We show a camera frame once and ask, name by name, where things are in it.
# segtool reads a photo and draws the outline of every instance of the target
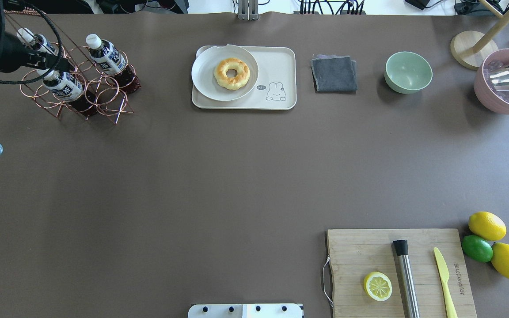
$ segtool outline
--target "bottle label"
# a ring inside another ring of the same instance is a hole
[[[40,52],[45,52],[45,53],[50,53],[50,54],[54,54],[54,55],[57,55],[58,52],[57,52],[57,49],[54,47],[54,45],[50,42],[48,42],[48,40],[44,37],[41,37],[41,48],[38,49]]]
[[[49,89],[56,98],[66,102],[75,101],[84,93],[80,81],[75,79],[70,73],[65,73],[61,82],[55,87],[49,87]]]
[[[103,70],[103,72],[107,75],[115,75],[120,73],[127,66],[127,62],[125,61],[125,57],[117,51],[117,49],[111,45],[111,51],[104,57],[91,57],[94,61],[97,62],[97,65]]]

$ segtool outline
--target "brown table surface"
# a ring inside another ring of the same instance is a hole
[[[16,16],[35,32],[39,18]],[[509,243],[509,115],[486,110],[451,38],[493,18],[270,13],[59,15],[129,55],[135,114],[54,119],[0,85],[0,318],[185,317],[197,303],[297,302],[329,317],[329,228],[458,228],[497,213]],[[509,48],[509,26],[495,39]],[[202,110],[190,69],[203,45],[296,53],[290,111]],[[384,63],[410,50],[430,86],[400,95]],[[315,93],[314,54],[358,63],[354,94]],[[0,78],[20,78],[0,74]],[[509,280],[467,258],[478,316],[509,317]]]

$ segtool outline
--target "yellow knife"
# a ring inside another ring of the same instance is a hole
[[[455,305],[453,304],[453,300],[451,299],[451,292],[449,292],[449,286],[447,285],[447,281],[449,280],[449,269],[447,268],[447,263],[445,262],[443,255],[441,255],[439,248],[433,248],[433,254],[435,254],[437,269],[439,270],[439,277],[441,278],[441,286],[443,286],[447,318],[457,318]]]

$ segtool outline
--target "donut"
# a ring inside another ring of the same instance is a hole
[[[228,70],[237,71],[237,76],[229,78],[227,76]],[[249,67],[245,64],[245,62],[232,57],[222,60],[216,67],[213,74],[216,77],[217,84],[219,84],[219,86],[236,91],[247,84],[251,76],[251,70],[249,70]]]

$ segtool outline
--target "green bowl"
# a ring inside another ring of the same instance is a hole
[[[419,92],[429,85],[433,71],[428,61],[414,52],[398,52],[386,61],[384,79],[398,93]]]

